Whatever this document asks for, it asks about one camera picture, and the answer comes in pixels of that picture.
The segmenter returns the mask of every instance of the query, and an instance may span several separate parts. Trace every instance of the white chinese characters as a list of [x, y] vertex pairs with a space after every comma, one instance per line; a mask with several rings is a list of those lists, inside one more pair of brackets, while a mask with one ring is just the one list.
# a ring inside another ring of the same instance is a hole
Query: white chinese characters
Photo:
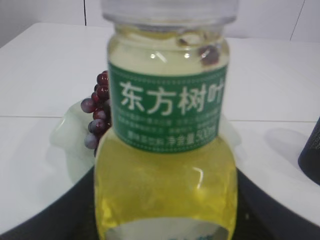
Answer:
[[[123, 87], [121, 92], [124, 97], [121, 101], [123, 106], [127, 106], [132, 111], [138, 108], [148, 115], [160, 112], [165, 117], [170, 116], [175, 111], [175, 104], [183, 116], [191, 110], [201, 113], [205, 109], [206, 102], [220, 104], [225, 85], [224, 79], [221, 78], [218, 84], [214, 83], [207, 87], [203, 83], [199, 88], [183, 86], [181, 91], [167, 91], [162, 86], [159, 86], [157, 90], [148, 89], [145, 91], [143, 87], [134, 86], [130, 81], [127, 83], [120, 82], [120, 86]], [[143, 105], [142, 96], [144, 93], [155, 99], [154, 104], [149, 109], [145, 109], [146, 107]]]
[[142, 87], [132, 86], [131, 82], [128, 81], [127, 83], [120, 82], [120, 86], [123, 87], [122, 95], [124, 99], [122, 100], [122, 105], [128, 105], [130, 110], [135, 110], [135, 106], [143, 112], [145, 108], [142, 106], [141, 101], [142, 97], [135, 95], [135, 92], [142, 93], [144, 90]]
[[168, 97], [174, 97], [177, 95], [175, 92], [166, 92], [163, 87], [159, 87], [158, 91], [147, 91], [146, 92], [150, 96], [156, 96], [156, 102], [153, 108], [147, 111], [148, 114], [153, 114], [158, 111], [161, 104], [166, 104], [167, 108], [166, 111], [162, 111], [162, 116], [168, 116], [172, 113], [172, 100]]

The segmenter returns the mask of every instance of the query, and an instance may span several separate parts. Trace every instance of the clear bottle cap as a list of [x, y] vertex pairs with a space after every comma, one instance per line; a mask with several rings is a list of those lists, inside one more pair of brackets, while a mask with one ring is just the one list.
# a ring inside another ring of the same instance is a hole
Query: clear bottle cap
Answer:
[[152, 26], [224, 25], [237, 16], [238, 0], [101, 0], [105, 19]]

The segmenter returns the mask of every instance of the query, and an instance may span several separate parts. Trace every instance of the red grape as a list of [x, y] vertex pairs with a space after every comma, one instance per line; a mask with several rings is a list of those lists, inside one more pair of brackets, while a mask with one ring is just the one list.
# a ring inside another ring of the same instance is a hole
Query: red grape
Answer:
[[91, 94], [91, 99], [98, 104], [100, 102], [100, 98], [98, 97], [98, 94], [96, 92]]
[[208, 45], [199, 48], [199, 56], [201, 56], [201, 62], [203, 65], [214, 65], [219, 62], [220, 54], [215, 46]]
[[96, 82], [100, 86], [108, 86], [108, 83], [109, 83], [108, 74], [104, 72], [99, 74], [98, 77], [96, 78]]
[[92, 133], [89, 133], [84, 139], [84, 145], [88, 149], [96, 149], [98, 146], [98, 142], [98, 138]]
[[94, 86], [91, 98], [86, 98], [81, 103], [81, 109], [85, 113], [93, 113], [94, 120], [88, 124], [89, 134], [84, 139], [84, 145], [89, 149], [94, 149], [94, 156], [97, 154], [101, 137], [112, 125], [108, 71], [103, 71], [96, 80], [97, 84]]
[[105, 111], [102, 109], [97, 109], [93, 112], [93, 119], [102, 119], [106, 120], [107, 116], [105, 114]]
[[91, 123], [91, 132], [99, 135], [106, 131], [106, 123], [102, 119], [95, 119]]
[[106, 119], [109, 119], [110, 115], [111, 115], [111, 108], [110, 108], [110, 105], [109, 105], [109, 101], [105, 101], [103, 103], [103, 110], [104, 110], [104, 113], [106, 115]]
[[98, 89], [96, 90], [96, 93], [101, 100], [109, 99], [109, 90], [107, 86], [98, 87]]
[[81, 109], [87, 114], [93, 113], [97, 106], [91, 98], [86, 98], [81, 102]]

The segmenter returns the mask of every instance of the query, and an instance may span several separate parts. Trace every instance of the white tabletop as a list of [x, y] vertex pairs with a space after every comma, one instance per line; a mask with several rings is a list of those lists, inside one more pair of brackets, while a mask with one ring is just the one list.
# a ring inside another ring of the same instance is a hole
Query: white tabletop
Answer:
[[[50, 145], [49, 135], [71, 105], [92, 93], [97, 74], [106, 69], [106, 42], [112, 34], [107, 27], [37, 23], [0, 48], [0, 216], [6, 216], [0, 217], [0, 233], [40, 212], [73, 185], [65, 154]], [[320, 114], [320, 44], [228, 42], [224, 113], [239, 131], [245, 151], [261, 161], [276, 153], [294, 159]], [[273, 136], [274, 129], [297, 132], [287, 149], [294, 156], [263, 144], [252, 150], [248, 134], [268, 143], [269, 131], [270, 138], [281, 136], [277, 131]], [[257, 172], [247, 161], [237, 164], [254, 178]], [[12, 203], [15, 208], [3, 207]], [[308, 219], [320, 225], [317, 217]]]

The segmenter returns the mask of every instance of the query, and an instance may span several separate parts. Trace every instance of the black object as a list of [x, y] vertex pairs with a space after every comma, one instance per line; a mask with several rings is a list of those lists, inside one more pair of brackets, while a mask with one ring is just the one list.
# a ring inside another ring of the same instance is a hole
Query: black object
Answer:
[[[99, 240], [93, 179], [94, 170], [91, 169], [59, 200], [25, 223], [0, 235], [0, 240]], [[241, 190], [232, 240], [276, 240], [250, 210]]]
[[253, 213], [277, 240], [320, 240], [320, 227], [290, 211], [238, 170], [239, 189]]
[[59, 200], [25, 223], [0, 235], [0, 240], [70, 240], [69, 236], [85, 217], [93, 199], [94, 169], [92, 168]]
[[301, 170], [320, 185], [320, 118], [298, 160]]

